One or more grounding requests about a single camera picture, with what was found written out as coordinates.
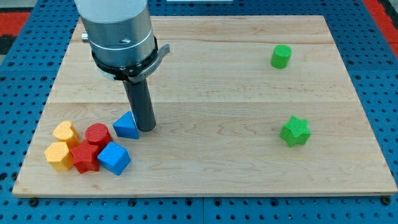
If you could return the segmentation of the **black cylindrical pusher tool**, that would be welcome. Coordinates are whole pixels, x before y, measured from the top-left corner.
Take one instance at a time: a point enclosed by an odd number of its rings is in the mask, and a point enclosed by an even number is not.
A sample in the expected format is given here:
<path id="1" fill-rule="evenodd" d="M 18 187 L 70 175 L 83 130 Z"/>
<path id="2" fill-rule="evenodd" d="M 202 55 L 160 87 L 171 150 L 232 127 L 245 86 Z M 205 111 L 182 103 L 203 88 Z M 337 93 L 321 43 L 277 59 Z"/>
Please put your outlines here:
<path id="1" fill-rule="evenodd" d="M 147 81 L 123 82 L 138 130 L 148 132 L 155 128 L 156 120 Z"/>

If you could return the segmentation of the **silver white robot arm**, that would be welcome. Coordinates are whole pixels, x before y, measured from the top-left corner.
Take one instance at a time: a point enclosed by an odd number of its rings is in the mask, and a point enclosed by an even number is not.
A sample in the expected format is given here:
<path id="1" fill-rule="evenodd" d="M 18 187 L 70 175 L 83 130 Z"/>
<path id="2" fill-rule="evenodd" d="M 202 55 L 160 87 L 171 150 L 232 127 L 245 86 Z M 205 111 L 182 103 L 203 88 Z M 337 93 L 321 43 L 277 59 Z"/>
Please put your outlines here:
<path id="1" fill-rule="evenodd" d="M 137 128 L 155 128 L 147 77 L 170 53 L 159 47 L 146 0 L 75 0 L 86 40 L 97 67 L 110 80 L 121 81 Z"/>

